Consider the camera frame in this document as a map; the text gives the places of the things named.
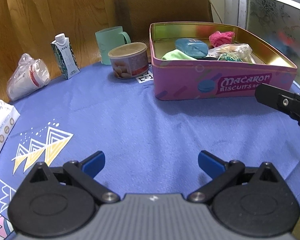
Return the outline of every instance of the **wood grain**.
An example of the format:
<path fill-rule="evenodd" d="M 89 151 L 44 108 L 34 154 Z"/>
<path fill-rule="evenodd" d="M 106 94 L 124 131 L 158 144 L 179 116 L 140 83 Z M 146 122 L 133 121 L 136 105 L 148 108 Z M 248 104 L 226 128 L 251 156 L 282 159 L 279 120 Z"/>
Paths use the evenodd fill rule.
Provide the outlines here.
<path fill-rule="evenodd" d="M 114 0 L 0 0 L 0 98 L 20 56 L 44 60 L 50 77 L 61 75 L 50 43 L 65 33 L 78 65 L 100 61 L 94 33 L 115 26 Z"/>

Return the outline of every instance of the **table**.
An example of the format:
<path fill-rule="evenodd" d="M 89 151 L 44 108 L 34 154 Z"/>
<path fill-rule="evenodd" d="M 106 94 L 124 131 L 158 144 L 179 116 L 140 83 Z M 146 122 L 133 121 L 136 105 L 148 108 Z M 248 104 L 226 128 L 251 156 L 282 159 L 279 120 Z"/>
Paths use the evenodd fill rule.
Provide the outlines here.
<path fill-rule="evenodd" d="M 300 127 L 254 97 L 160 101 L 153 81 L 122 81 L 96 63 L 14 105 L 21 116 L 0 153 L 0 217 L 33 163 L 60 166 L 98 150 L 106 165 L 95 179 L 121 197 L 187 196 L 210 181 L 197 163 L 207 150 L 247 166 L 272 162 L 300 203 Z"/>

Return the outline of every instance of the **white bottle cap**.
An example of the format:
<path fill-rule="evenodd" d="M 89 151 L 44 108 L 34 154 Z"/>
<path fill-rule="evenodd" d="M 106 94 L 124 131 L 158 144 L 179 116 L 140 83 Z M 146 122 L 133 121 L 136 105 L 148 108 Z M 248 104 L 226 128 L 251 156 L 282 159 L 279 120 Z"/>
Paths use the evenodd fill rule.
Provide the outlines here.
<path fill-rule="evenodd" d="M 65 34 L 64 33 L 60 33 L 57 36 L 55 36 L 56 42 L 62 41 L 65 38 Z"/>

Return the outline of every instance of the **round can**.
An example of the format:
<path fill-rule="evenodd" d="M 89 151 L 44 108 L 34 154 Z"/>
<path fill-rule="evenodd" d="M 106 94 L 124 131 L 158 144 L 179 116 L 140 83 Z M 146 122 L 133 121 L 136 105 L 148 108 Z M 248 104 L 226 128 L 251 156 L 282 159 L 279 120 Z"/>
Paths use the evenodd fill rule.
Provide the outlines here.
<path fill-rule="evenodd" d="M 136 78 L 149 70 L 147 45 L 142 42 L 124 44 L 108 53 L 114 76 L 119 79 Z"/>

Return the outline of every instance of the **gray gripper body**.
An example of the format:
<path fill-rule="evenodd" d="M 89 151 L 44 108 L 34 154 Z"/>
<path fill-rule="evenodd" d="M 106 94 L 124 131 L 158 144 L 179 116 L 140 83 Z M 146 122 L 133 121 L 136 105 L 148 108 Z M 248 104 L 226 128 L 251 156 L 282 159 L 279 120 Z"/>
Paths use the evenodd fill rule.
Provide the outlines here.
<path fill-rule="evenodd" d="M 15 240 L 36 238 L 17 234 Z M 187 202 L 181 194 L 127 194 L 102 205 L 83 228 L 58 240 L 247 240 L 217 222 L 204 204 Z M 295 240 L 291 234 L 268 240 Z"/>

